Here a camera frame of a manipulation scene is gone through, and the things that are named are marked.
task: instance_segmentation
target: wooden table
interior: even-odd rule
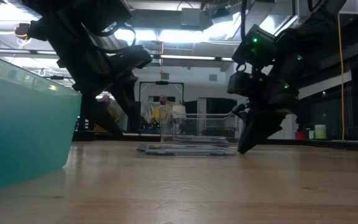
[[[141,158],[137,145],[73,143],[62,170],[0,190],[0,223],[358,223],[358,152]]]

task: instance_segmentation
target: red object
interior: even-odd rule
[[[296,134],[295,134],[295,139],[296,140],[305,140],[306,139],[306,134],[301,132],[301,131],[298,131]]]

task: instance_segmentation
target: teal container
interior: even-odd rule
[[[0,188],[62,168],[81,95],[0,59]]]

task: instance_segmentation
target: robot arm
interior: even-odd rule
[[[120,0],[22,0],[42,18],[32,21],[28,36],[48,41],[75,80],[73,88],[83,95],[81,114],[116,137],[122,131],[96,96],[109,91],[128,117],[135,116],[134,68],[143,68],[151,56],[142,46],[109,50],[94,44],[90,33],[106,37],[125,25],[130,12]],[[110,25],[111,30],[103,32]]]
[[[322,0],[303,24],[277,37],[257,25],[243,35],[232,59],[239,65],[250,63],[252,73],[237,69],[227,89],[228,93],[249,98],[240,153],[281,130],[283,119],[293,113],[300,78],[314,69],[314,53],[326,46],[327,37],[337,31],[337,15],[345,3],[346,0]],[[273,65],[272,70],[269,75],[263,74],[261,70],[268,65]]]

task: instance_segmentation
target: man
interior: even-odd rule
[[[116,109],[114,109],[112,106],[110,106],[110,104],[111,104],[110,96],[104,95],[102,97],[101,103],[104,103],[106,105],[107,111],[114,118],[114,121],[116,123],[118,123],[119,115],[118,115],[118,112],[116,111]],[[94,126],[94,132],[96,132],[96,134],[108,134],[108,131],[106,131],[105,129],[103,129],[102,127],[100,127],[97,124],[95,124],[95,126]]]
[[[167,96],[161,95],[160,106],[154,109],[151,123],[153,123],[154,121],[160,121],[160,118],[166,119],[168,114],[171,119],[173,118],[172,108],[169,105],[167,105],[167,102],[168,102]]]

